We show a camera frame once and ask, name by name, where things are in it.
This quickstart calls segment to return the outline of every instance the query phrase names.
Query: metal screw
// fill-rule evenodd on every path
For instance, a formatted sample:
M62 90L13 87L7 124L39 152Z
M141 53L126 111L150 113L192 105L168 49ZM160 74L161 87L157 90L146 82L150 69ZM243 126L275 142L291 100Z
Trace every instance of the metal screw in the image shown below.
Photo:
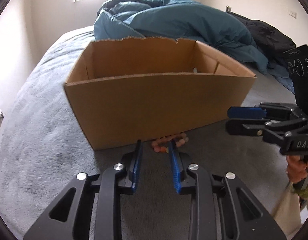
M236 175L232 172L228 172L226 173L226 178L228 179L235 179L236 178Z
M84 180L84 179L86 179L86 173L81 172L81 173L79 173L79 174L76 175L76 178L77 178L78 180Z
M121 164L121 163L116 163L114 165L114 169L117 170L117 171L121 171L122 169L124 169L124 165Z
M199 168L198 165L195 163L190 164L188 167L191 171L196 171Z
M291 133L291 132L285 133L285 137L290 137L290 136L292 136L292 133Z

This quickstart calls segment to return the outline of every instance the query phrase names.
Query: pink bead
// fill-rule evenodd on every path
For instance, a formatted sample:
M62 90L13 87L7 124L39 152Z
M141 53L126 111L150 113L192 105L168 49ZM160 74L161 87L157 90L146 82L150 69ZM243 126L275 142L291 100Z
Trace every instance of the pink bead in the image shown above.
M154 148L155 146L157 146L158 145L158 143L157 143L157 141L152 141L152 147Z
M185 144L185 140L184 140L184 139L180 139L180 140L179 140L179 143L181 143L182 145L184 145L184 144Z
M166 147L162 146L161 147L161 153L165 153L166 152Z
M154 147L154 152L159 153L161 151L161 148L159 146Z

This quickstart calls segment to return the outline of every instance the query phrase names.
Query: cardboard box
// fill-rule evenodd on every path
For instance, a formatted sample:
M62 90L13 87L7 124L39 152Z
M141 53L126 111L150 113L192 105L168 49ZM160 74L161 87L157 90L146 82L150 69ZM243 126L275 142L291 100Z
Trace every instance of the cardboard box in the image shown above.
M200 41L127 38L91 42L64 89L87 140L100 150L226 119L255 78Z

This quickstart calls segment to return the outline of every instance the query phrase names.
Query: blue duvet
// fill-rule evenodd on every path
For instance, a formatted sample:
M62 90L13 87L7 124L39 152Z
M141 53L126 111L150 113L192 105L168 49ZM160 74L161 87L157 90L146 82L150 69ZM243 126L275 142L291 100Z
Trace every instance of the blue duvet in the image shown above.
M240 62L256 62L266 74L268 59L235 17L192 0L109 0L97 13L96 40L163 36L202 41Z

